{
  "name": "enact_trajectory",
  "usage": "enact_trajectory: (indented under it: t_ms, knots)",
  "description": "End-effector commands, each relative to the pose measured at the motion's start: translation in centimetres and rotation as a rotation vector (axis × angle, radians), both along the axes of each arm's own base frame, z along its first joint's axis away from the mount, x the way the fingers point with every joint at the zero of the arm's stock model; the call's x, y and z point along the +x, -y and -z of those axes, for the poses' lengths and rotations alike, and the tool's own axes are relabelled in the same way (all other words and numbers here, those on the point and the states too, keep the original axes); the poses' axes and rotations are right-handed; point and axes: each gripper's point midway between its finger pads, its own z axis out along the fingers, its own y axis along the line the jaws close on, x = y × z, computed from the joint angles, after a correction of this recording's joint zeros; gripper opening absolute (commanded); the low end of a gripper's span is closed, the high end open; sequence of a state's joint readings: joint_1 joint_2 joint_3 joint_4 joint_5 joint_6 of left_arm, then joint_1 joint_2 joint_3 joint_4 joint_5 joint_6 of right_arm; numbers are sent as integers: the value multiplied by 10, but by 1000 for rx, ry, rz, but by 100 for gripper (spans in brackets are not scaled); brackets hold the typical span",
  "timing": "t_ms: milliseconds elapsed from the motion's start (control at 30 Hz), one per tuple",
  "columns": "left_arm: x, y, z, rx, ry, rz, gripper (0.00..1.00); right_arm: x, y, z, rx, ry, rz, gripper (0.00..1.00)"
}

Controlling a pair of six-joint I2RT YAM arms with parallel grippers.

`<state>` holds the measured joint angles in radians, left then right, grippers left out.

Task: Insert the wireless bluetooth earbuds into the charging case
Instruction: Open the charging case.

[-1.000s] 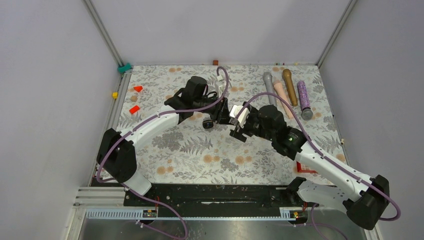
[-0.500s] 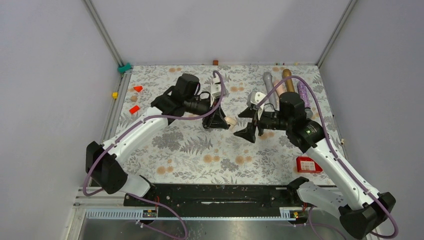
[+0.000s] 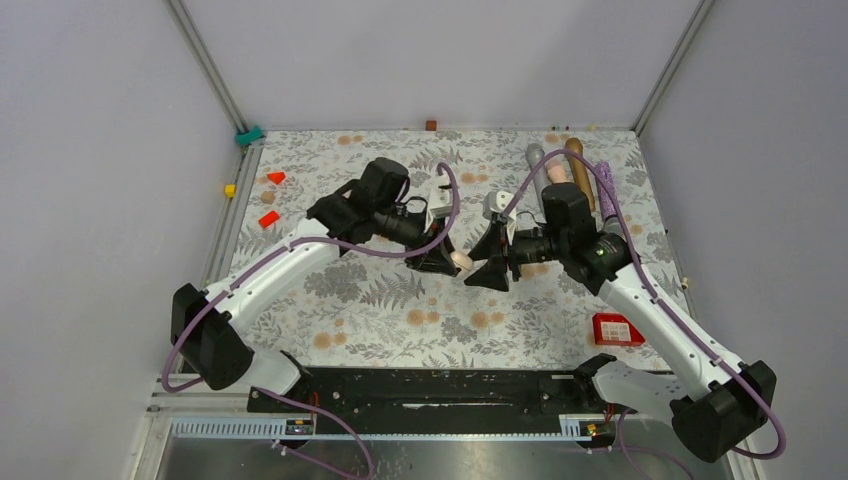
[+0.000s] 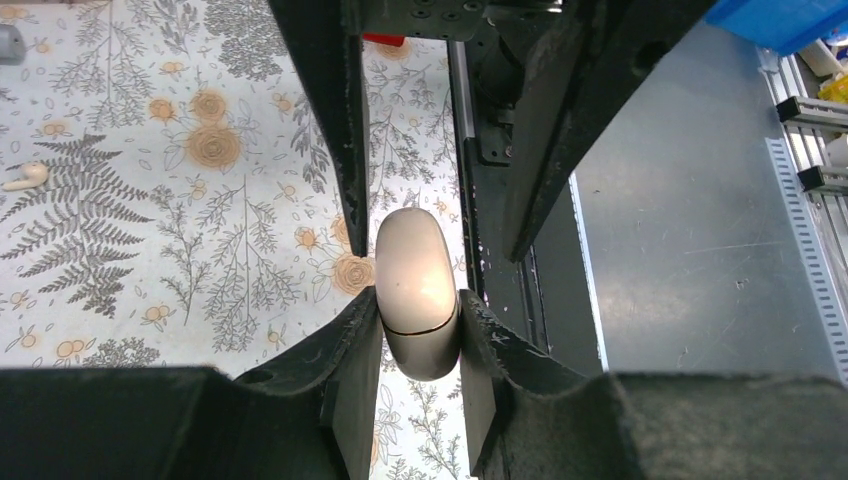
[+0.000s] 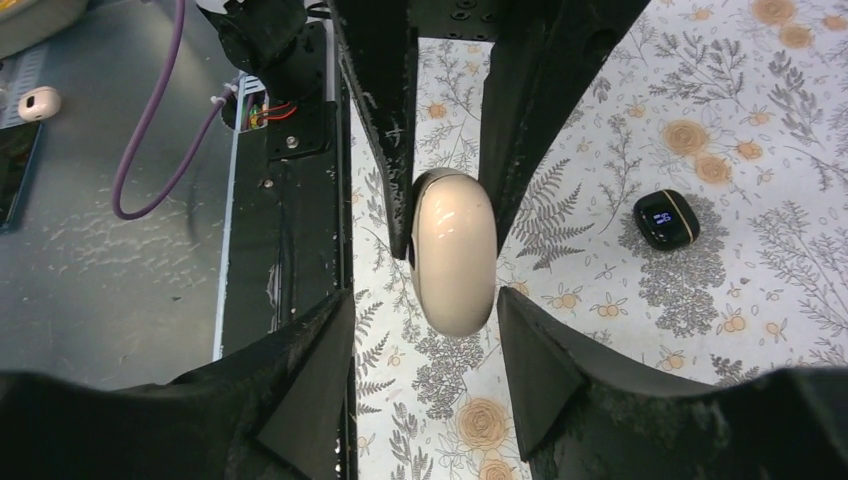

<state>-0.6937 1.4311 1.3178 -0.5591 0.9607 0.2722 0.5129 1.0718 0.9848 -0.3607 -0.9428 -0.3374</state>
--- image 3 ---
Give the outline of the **pink earbud charging case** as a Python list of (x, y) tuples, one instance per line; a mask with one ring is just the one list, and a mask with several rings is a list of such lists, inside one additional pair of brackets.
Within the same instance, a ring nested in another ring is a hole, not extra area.
[(461, 251), (451, 252), (450, 258), (453, 265), (462, 273), (470, 272), (474, 268), (474, 261)]

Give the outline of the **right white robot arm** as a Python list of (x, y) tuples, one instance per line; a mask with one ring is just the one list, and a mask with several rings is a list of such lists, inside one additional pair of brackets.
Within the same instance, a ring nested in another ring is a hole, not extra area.
[(777, 376), (762, 360), (747, 363), (707, 334), (656, 284), (618, 231), (600, 230), (587, 196), (573, 183), (542, 192), (544, 223), (519, 230), (513, 195), (490, 192), (490, 222), (469, 256), (483, 264), (466, 285), (506, 292), (526, 264), (559, 262), (565, 273), (622, 314), (675, 377), (637, 372), (598, 354), (575, 371), (575, 402), (597, 412), (619, 404), (672, 427), (697, 458), (714, 463), (767, 421)]

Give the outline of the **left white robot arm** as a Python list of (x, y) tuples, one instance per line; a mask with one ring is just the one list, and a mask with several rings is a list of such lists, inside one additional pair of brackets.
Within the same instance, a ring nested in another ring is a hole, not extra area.
[(304, 407), (311, 388), (304, 369), (291, 355), (247, 340), (253, 323), (282, 293), (348, 252), (401, 259), (422, 273), (461, 271), (448, 236), (460, 203), (454, 172), (438, 164), (419, 213), (402, 199), (409, 181), (403, 165), (378, 157), (360, 178), (320, 198), (270, 251), (202, 289), (180, 287), (172, 303), (172, 353), (213, 391), (243, 384), (272, 391), (285, 410)]

